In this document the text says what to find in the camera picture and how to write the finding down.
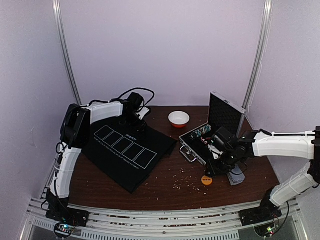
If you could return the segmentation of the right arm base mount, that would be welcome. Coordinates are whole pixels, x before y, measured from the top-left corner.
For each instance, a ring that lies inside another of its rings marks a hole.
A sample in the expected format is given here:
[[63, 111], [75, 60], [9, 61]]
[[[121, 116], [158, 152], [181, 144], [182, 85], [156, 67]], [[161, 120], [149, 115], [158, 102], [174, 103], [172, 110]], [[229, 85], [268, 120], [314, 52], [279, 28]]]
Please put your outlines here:
[[266, 207], [249, 208], [239, 211], [238, 214], [242, 226], [258, 224], [282, 216], [282, 212], [279, 208], [270, 210]]

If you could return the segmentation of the grey playing card deck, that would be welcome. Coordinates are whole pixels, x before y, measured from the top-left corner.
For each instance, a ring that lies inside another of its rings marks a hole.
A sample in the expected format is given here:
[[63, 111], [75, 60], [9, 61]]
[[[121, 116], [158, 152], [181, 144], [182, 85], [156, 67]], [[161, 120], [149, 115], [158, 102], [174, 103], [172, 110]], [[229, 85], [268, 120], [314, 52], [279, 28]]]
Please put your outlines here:
[[228, 172], [226, 175], [231, 186], [241, 184], [246, 178], [237, 164], [235, 165], [235, 168], [231, 172]]

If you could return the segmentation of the poker chip row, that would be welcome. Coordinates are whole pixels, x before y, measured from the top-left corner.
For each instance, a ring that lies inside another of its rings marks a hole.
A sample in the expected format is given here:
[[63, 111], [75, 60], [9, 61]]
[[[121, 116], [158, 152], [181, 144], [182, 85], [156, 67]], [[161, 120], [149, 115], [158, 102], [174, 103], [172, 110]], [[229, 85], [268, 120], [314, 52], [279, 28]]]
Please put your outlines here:
[[206, 124], [196, 130], [194, 130], [191, 134], [190, 134], [190, 138], [191, 139], [197, 139], [200, 138], [201, 136], [205, 135], [206, 133], [209, 133], [212, 130], [211, 125]]

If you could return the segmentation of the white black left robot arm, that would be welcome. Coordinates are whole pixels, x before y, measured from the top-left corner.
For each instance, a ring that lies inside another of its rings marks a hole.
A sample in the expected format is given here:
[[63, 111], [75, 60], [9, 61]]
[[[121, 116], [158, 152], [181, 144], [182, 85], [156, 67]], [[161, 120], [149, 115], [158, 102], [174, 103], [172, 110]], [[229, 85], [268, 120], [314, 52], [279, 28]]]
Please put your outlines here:
[[144, 117], [150, 112], [151, 109], [143, 103], [119, 98], [93, 100], [87, 105], [71, 104], [68, 107], [60, 129], [60, 142], [56, 146], [58, 159], [46, 195], [48, 210], [55, 217], [61, 222], [72, 218], [72, 211], [68, 207], [71, 179], [76, 161], [89, 142], [91, 125], [113, 117], [124, 117], [126, 123], [141, 130], [146, 126]]

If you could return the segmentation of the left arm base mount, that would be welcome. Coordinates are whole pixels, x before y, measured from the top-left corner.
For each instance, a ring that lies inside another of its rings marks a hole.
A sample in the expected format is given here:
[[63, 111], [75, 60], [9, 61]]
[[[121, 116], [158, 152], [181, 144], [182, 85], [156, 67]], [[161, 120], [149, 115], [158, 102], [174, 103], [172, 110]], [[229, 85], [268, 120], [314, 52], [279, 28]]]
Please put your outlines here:
[[45, 216], [48, 219], [55, 220], [57, 222], [65, 223], [71, 226], [79, 226], [79, 227], [86, 227], [88, 218], [89, 218], [89, 212], [85, 210], [80, 209], [74, 209], [74, 208], [67, 208], [67, 211], [57, 212], [53, 209], [49, 209]]

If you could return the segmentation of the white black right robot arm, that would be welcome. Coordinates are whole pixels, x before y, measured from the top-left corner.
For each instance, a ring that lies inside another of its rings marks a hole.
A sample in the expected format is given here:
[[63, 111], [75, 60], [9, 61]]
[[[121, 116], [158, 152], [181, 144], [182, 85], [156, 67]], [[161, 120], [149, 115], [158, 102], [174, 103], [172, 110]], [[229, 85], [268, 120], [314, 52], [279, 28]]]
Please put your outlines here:
[[275, 133], [263, 129], [246, 131], [240, 138], [220, 127], [209, 140], [216, 151], [206, 162], [206, 176], [230, 173], [238, 162], [255, 157], [294, 157], [308, 163], [284, 183], [269, 189], [256, 210], [268, 220], [288, 200], [320, 185], [320, 128], [300, 133]]

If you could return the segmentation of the orange big blind button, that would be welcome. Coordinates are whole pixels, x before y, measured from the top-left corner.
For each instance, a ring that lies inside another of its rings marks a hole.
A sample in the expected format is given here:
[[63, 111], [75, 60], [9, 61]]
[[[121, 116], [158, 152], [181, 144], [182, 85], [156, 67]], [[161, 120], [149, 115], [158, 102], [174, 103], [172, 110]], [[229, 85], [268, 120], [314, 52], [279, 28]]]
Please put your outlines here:
[[213, 178], [204, 175], [201, 177], [201, 183], [205, 186], [209, 186], [213, 183]]

